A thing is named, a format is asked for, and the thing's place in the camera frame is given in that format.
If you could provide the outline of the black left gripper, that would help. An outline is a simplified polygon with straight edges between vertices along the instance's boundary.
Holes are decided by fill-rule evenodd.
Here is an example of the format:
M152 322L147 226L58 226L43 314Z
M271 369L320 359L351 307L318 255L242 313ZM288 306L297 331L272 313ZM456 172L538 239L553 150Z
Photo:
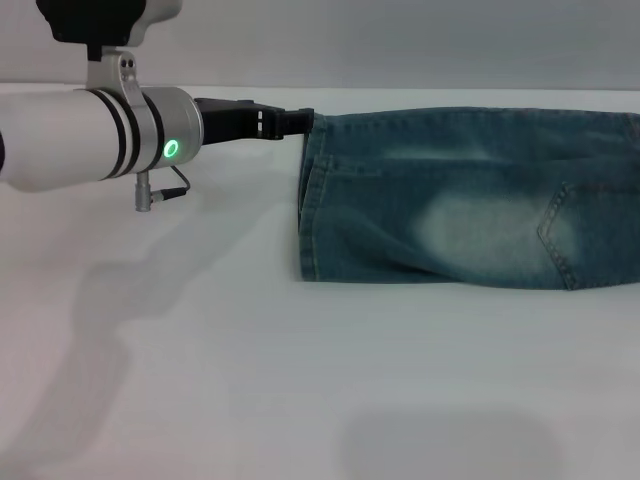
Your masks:
M196 98L203 123L202 145L243 139L279 140L311 132L315 111L285 110L253 100Z

